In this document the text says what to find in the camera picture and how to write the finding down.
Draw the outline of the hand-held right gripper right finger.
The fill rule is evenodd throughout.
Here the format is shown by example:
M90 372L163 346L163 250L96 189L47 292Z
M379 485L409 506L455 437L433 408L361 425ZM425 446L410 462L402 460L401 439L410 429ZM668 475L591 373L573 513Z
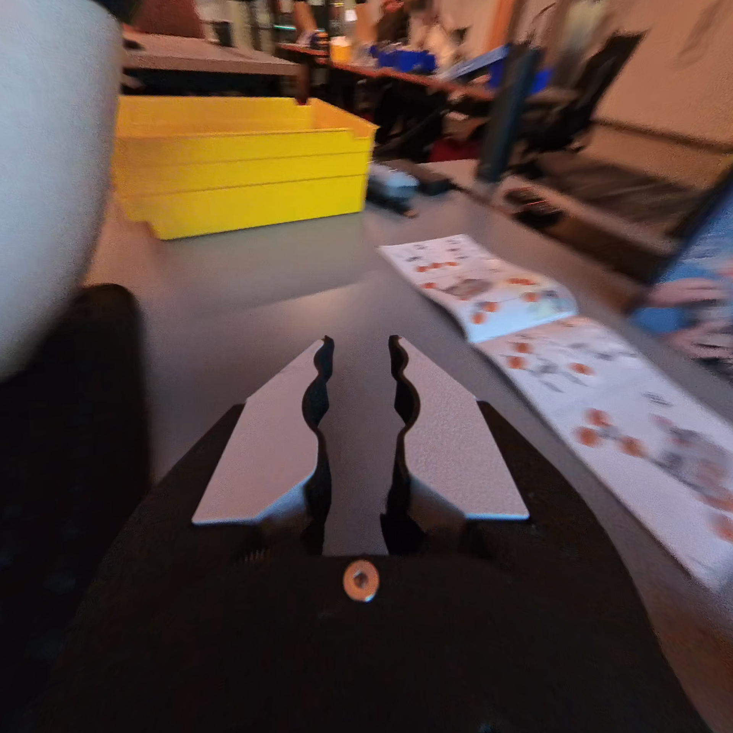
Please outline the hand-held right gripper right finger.
M527 521L477 398L402 336L389 337L389 355L402 420L380 516L389 554L451 550L477 523Z

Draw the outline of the grey battery box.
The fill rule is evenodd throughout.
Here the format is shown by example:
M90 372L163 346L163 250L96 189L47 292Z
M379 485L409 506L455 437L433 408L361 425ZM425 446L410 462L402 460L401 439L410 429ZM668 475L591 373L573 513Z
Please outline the grey battery box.
M366 200L398 215L411 217L415 215L412 201L419 186L414 176L372 161L368 169Z

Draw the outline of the long wooden table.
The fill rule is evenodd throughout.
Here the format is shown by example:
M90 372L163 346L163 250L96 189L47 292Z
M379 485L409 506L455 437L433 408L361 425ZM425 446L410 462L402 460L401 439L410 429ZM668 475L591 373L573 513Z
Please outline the long wooden table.
M298 57L298 63L334 69L343 74L351 74L360 78L400 81L426 88L431 92L459 95L479 102L490 102L496 95L493 90L478 84L447 81L435 75L404 73L393 68L376 68L350 62L333 61L326 50L314 50L297 43L277 42L275 48L279 54L284 54L286 60L293 60Z

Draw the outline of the dark upright panel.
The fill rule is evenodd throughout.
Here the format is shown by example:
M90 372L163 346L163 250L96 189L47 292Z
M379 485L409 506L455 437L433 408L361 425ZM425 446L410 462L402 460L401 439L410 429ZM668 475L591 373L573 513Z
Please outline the dark upright panel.
M509 51L481 142L476 175L482 183L497 184L508 166L541 56L541 49L527 42Z

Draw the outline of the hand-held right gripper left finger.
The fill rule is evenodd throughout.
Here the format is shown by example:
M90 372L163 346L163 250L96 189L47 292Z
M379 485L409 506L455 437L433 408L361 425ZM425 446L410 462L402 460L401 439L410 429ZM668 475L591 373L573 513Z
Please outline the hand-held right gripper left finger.
M332 478L320 424L334 346L330 336L317 339L246 399L193 526L246 526L322 554Z

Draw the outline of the yellow plastic bin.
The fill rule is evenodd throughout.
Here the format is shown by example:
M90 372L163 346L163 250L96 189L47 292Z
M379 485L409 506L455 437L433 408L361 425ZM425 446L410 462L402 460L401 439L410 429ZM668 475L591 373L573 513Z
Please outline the yellow plastic bin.
M162 241L358 213L376 130L316 98L124 95L112 190Z

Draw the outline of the black office chair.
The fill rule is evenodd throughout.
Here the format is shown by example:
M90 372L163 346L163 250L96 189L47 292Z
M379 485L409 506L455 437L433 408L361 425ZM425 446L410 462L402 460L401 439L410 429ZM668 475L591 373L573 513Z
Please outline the black office chair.
M575 96L538 128L528 132L526 153L542 154L569 149L591 128L593 115L647 32L612 34L585 63L575 82Z

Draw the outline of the grey work table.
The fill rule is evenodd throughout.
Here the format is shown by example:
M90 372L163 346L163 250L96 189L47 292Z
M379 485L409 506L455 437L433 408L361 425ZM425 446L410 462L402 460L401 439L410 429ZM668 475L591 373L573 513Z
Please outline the grey work table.
M259 50L223 47L203 39L123 31L124 69L230 73L255 76L299 74L299 65Z

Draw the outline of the black battery pack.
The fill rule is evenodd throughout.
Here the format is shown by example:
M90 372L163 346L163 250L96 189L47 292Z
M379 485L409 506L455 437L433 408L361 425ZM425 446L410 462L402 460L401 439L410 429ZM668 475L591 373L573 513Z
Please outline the black battery pack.
M549 205L546 198L536 188L530 186L507 189L503 197L508 205L521 210L542 209Z
M533 202L516 211L512 217L524 226L543 231L560 223L564 212L547 202Z

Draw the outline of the blue toy kit box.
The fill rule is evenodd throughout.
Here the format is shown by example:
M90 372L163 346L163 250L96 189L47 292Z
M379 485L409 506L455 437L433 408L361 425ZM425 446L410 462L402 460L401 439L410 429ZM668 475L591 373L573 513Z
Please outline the blue toy kit box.
M630 322L731 383L731 169L676 233L677 250L630 310Z

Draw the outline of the brown-edged grey desk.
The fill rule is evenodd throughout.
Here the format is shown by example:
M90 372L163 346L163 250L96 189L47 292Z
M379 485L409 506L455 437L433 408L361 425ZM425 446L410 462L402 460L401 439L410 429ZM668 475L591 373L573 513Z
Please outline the brown-edged grey desk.
M543 231L527 228L640 282L650 281L675 253L676 228L700 199L692 188L581 154L543 154L495 185L480 182L477 167L475 160L455 161L448 176L456 188L512 219L518 208L504 201L504 192L536 188L565 216Z

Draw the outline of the blue storage bin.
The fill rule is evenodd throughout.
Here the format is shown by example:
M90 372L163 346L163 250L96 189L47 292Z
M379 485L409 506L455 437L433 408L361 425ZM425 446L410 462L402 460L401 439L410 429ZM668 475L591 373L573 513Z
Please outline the blue storage bin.
M395 69L402 73L432 74L438 67L435 55L428 50L398 44L372 45L369 54L379 68Z

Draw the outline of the white open instruction booklet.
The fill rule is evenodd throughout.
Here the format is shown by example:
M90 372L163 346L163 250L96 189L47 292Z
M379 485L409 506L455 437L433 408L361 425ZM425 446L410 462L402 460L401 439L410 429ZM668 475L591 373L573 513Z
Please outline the white open instruction booklet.
M698 581L731 580L731 425L572 293L466 234L381 245L542 420Z

